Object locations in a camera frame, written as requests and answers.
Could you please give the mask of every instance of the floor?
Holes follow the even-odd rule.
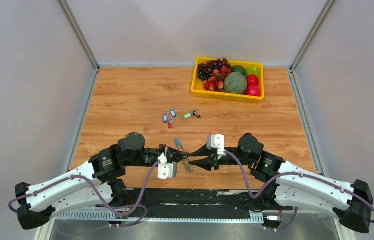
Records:
[[[282,226],[291,220],[291,213],[284,213]],[[85,239],[138,239],[138,240],[337,240],[338,234],[334,220],[316,213],[300,213],[290,228],[279,232],[263,230],[256,224],[241,223],[174,223],[143,222],[131,227],[119,229],[105,227],[103,221],[58,220],[55,222],[50,239],[85,240]],[[81,236],[63,234],[81,234],[102,228]]]
[[[159,144],[174,148],[173,139],[179,138],[187,152],[203,146],[210,134],[223,134],[225,146],[236,147],[243,134],[252,133],[266,151],[315,171],[284,68],[264,69],[265,99],[260,103],[194,97],[190,92],[193,71],[192,67],[101,68],[72,168],[131,132],[144,135],[147,148]],[[162,114],[171,108],[180,112],[174,128],[168,129]],[[201,119],[182,119],[190,110],[199,110]],[[128,167],[122,177],[126,187],[141,187],[148,170]],[[179,167],[176,178],[167,180],[156,175],[148,188],[245,188],[238,166],[221,166],[212,172],[196,167],[192,173]],[[254,189],[263,185],[251,176],[249,181]]]

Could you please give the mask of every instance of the yellow plastic tray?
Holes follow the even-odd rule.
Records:
[[[211,99],[223,99],[223,100],[231,100],[231,101],[238,101],[238,102],[247,102],[247,103],[258,103],[263,100],[265,97],[265,88],[263,85],[263,65],[257,62],[248,62],[248,61],[233,61],[228,60],[228,63],[231,66],[240,65],[244,67],[246,70],[251,65],[256,65],[260,68],[260,74],[257,76],[259,78],[259,87],[262,91],[260,96],[248,96],[242,94],[233,94],[233,93],[226,93],[226,92],[216,92],[216,91],[206,91],[203,87],[202,81],[197,77],[197,65],[205,64],[209,60],[216,60],[215,58],[207,58],[207,57],[198,57],[196,60],[196,65],[194,66],[194,75],[193,75],[193,82],[191,84],[191,91],[193,95],[196,97],[202,98],[211,98]]]

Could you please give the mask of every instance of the wooden table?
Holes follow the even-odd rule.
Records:
[[[258,104],[194,97],[192,75],[192,67],[101,68],[72,168],[126,134],[138,132],[147,148],[158,148],[159,144],[174,148],[173,139],[179,138],[186,152],[199,149],[210,134],[223,134],[225,146],[236,147],[242,135],[252,133],[266,151],[315,170],[284,68],[264,69],[265,99]],[[168,129],[162,114],[169,114],[171,108],[180,112],[174,128]],[[201,119],[182,119],[190,110],[199,110]],[[252,188],[261,187],[245,169]],[[127,167],[122,177],[126,187],[141,187],[148,170]],[[238,166],[221,166],[212,172],[195,167],[189,173],[179,164],[176,178],[157,179],[156,169],[147,187],[245,189],[245,184]]]

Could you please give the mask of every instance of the bunch of grapes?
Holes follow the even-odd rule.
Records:
[[[210,60],[206,63],[201,63],[197,65],[197,77],[204,81],[212,76],[213,71],[220,71],[222,67],[226,67],[231,70],[231,64],[228,63],[227,59]]]

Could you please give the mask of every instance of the green apple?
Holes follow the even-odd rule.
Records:
[[[260,75],[260,69],[256,65],[252,65],[247,68],[247,75],[255,75],[256,77],[259,77]]]

